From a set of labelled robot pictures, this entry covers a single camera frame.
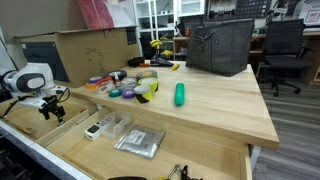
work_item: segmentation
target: plastic bag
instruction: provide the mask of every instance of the plastic bag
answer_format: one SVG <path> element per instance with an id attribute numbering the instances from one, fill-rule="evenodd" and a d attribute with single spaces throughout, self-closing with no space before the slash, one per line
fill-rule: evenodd
<path id="1" fill-rule="evenodd" d="M 118 150 L 132 152 L 142 157 L 152 159 L 164 134 L 164 131 L 157 131 L 135 125 L 114 147 Z"/>

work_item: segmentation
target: gray floor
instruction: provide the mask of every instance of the gray floor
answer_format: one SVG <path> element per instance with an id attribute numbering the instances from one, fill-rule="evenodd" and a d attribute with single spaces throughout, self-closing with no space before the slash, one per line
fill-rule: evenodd
<path id="1" fill-rule="evenodd" d="M 277 151 L 262 149 L 254 180 L 320 180 L 320 86 L 293 84 L 301 94 L 280 86 L 279 97 L 260 84 L 281 142 Z"/>

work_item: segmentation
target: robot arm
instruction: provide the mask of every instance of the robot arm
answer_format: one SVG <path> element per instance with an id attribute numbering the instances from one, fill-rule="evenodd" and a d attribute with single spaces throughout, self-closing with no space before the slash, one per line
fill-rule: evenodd
<path id="1" fill-rule="evenodd" d="M 28 63 L 20 71 L 8 71 L 0 78 L 2 89 L 11 93 L 35 93 L 34 97 L 20 98 L 19 104 L 38 108 L 46 119 L 49 112 L 58 117 L 58 125 L 63 124 L 62 117 L 65 115 L 62 106 L 58 106 L 57 94 L 64 94 L 67 88 L 56 86 L 48 64 Z"/>

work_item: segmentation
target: open drawer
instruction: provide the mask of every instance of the open drawer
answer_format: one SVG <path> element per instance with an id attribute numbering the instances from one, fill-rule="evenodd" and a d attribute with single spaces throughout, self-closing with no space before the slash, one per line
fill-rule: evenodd
<path id="1" fill-rule="evenodd" d="M 0 114 L 9 107 L 13 100 L 0 104 Z M 16 104 L 6 118 L 2 119 L 5 124 L 20 132 L 23 137 L 27 137 L 43 147 L 50 144 L 62 134 L 69 131 L 76 124 L 88 118 L 97 111 L 94 103 L 70 97 L 67 101 L 59 103 L 66 112 L 63 117 L 65 123 L 57 127 L 57 117 L 50 113 L 50 119 L 45 120 L 38 109 Z M 21 128 L 32 128 L 34 133 L 24 133 Z"/>
<path id="2" fill-rule="evenodd" d="M 84 131 L 111 111 L 102 108 L 95 112 L 46 149 L 93 179 L 142 176 L 152 180 L 168 176 L 175 164 L 188 165 L 192 178 L 252 179 L 247 145 L 141 114 L 132 115 L 133 124 L 166 131 L 152 160 L 116 150 L 114 145 L 119 138 L 110 140 L 100 136 L 94 141 L 88 140 Z M 176 173 L 171 179 L 180 179 L 180 176 Z"/>

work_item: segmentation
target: wooden table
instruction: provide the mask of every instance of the wooden table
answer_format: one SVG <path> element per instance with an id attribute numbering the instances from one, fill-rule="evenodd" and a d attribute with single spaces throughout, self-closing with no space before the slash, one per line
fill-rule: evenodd
<path id="1" fill-rule="evenodd" d="M 70 88 L 74 102 L 81 106 L 95 103 L 103 108 L 93 114 L 92 106 L 80 114 L 75 111 L 77 118 L 56 128 L 53 133 L 42 134 L 51 137 L 46 142 L 15 131 L 14 126 L 9 127 L 10 123 L 5 124 L 6 121 L 0 121 L 0 133 L 9 132 L 9 138 L 30 139 L 31 142 L 25 143 L 26 152 L 30 151 L 35 160 L 40 159 L 39 163 L 62 179 L 70 178 L 65 176 L 70 174 L 80 179 L 138 175 L 151 180 L 168 175 L 178 163 L 188 165 L 189 174 L 194 178 L 252 179 L 248 144 L 276 149 L 279 139 L 251 66 L 233 77 L 223 77 L 187 68 L 184 62 L 175 63 L 180 64 L 176 71 L 147 68 L 158 72 L 159 90 L 146 104 L 137 104 L 134 99 L 110 98 L 85 87 Z M 124 68 L 128 76 L 147 69 Z M 174 105 L 178 82 L 185 84 L 185 104 L 181 107 Z M 71 112 L 70 107 L 65 108 L 67 114 Z M 28 113 L 23 109 L 14 109 L 12 115 L 26 115 L 27 127 L 36 121 L 28 121 Z M 115 150 L 114 145 L 119 139 L 99 137 L 90 141 L 84 137 L 86 129 L 111 111 L 130 112 L 134 124 L 166 132 L 152 160 Z M 33 119 L 41 116 L 32 114 L 30 118 Z M 176 173 L 171 179 L 180 177 Z"/>
<path id="2" fill-rule="evenodd" d="M 152 114 L 170 123 L 180 124 L 201 132 L 213 133 L 246 144 L 276 149 L 279 139 L 269 112 L 252 72 L 248 69 L 233 76 L 223 77 L 213 73 L 185 67 L 148 68 L 156 70 L 159 77 L 159 92 L 152 101 L 138 105 L 122 98 L 104 98 L 85 87 L 72 89 L 76 97 L 89 98 L 99 104 L 135 113 Z M 126 67 L 129 76 L 135 76 L 143 68 Z M 176 107 L 173 103 L 175 85 L 185 84 L 185 104 Z"/>

